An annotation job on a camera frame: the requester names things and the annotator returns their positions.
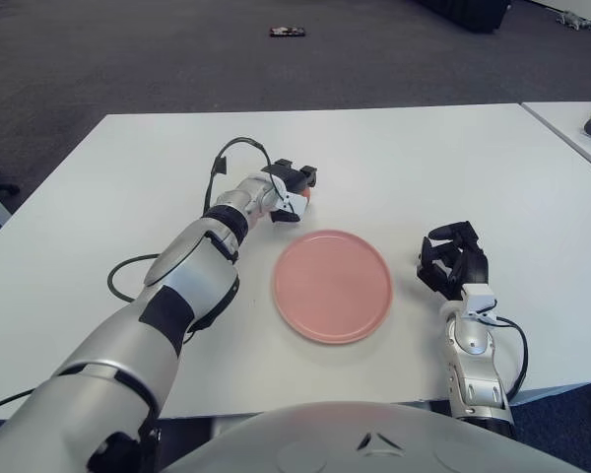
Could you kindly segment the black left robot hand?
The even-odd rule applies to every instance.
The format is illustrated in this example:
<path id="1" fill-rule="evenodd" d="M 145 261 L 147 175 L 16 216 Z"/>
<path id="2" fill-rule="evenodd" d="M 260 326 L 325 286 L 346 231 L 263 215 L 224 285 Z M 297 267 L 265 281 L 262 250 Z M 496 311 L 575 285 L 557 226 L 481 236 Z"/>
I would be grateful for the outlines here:
<path id="1" fill-rule="evenodd" d="M 316 185 L 317 168 L 295 169 L 288 160 L 276 160 L 261 170 L 268 175 L 277 197 L 269 214 L 273 223 L 297 223 L 307 209 Z"/>

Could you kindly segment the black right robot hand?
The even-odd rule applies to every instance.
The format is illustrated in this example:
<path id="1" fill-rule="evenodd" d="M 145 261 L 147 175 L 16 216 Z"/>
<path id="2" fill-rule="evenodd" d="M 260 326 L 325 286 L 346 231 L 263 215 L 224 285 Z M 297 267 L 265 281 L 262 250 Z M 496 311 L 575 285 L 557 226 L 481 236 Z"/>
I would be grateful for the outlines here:
<path id="1" fill-rule="evenodd" d="M 418 278 L 448 301 L 461 301 L 466 284 L 487 284 L 489 263 L 468 221 L 436 228 L 423 238 Z"/>

